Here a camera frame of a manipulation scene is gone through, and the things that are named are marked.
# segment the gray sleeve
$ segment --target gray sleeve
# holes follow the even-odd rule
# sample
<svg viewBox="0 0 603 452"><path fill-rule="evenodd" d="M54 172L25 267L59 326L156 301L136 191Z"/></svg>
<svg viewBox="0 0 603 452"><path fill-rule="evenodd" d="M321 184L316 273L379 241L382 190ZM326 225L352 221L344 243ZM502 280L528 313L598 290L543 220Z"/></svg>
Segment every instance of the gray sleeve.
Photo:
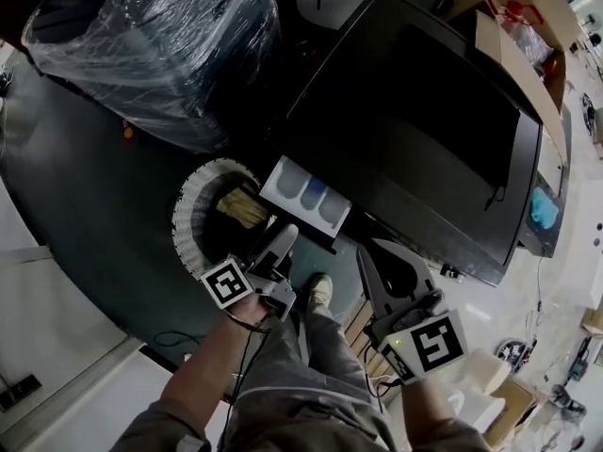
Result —
<svg viewBox="0 0 603 452"><path fill-rule="evenodd" d="M451 420L437 428L423 444L413 452L490 452L490 446L471 426L460 420Z"/></svg>
<svg viewBox="0 0 603 452"><path fill-rule="evenodd" d="M204 431L180 404L160 400L134 419L110 452L210 452Z"/></svg>

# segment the hand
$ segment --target hand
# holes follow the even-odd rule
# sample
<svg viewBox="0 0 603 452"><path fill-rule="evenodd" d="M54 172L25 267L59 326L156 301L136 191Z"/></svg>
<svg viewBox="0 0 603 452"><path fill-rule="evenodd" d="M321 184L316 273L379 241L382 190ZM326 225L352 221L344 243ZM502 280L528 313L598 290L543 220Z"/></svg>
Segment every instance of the hand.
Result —
<svg viewBox="0 0 603 452"><path fill-rule="evenodd" d="M237 301L228 311L248 325L256 326L269 311L269 307L260 298L257 293L251 293Z"/></svg>

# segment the shoe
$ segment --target shoe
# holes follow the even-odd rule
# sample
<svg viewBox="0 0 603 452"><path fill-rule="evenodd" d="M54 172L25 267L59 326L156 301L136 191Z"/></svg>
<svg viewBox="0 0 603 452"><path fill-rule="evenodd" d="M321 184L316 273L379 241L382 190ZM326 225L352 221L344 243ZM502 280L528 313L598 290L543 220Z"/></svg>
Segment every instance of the shoe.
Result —
<svg viewBox="0 0 603 452"><path fill-rule="evenodd" d="M315 275L309 282L308 292L310 293L308 308L313 309L320 305L329 308L333 297L333 280L324 273Z"/></svg>

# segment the gray pants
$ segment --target gray pants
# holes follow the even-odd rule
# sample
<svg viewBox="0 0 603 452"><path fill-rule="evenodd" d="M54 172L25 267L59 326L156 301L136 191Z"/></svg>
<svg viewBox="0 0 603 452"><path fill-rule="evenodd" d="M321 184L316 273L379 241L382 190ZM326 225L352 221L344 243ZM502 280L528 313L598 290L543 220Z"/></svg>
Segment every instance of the gray pants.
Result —
<svg viewBox="0 0 603 452"><path fill-rule="evenodd" d="M373 404L365 370L346 343L331 312L318 306L305 316L310 363L302 360L298 335L290 318L273 319L271 332L243 381L241 394L256 389L306 388L355 397Z"/></svg>

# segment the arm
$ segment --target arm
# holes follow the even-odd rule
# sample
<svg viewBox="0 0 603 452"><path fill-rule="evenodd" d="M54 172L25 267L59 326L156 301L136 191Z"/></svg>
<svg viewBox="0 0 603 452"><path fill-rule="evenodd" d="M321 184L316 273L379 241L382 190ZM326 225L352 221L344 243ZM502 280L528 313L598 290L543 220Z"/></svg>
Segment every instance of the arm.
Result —
<svg viewBox="0 0 603 452"><path fill-rule="evenodd" d="M413 447L456 416L437 381L430 377L402 387L402 409L406 435Z"/></svg>
<svg viewBox="0 0 603 452"><path fill-rule="evenodd" d="M236 303L231 311L249 324L260 322L267 312L255 293ZM190 413L197 429L205 429L241 360L249 333L223 315L193 356L170 379L160 401L177 403Z"/></svg>

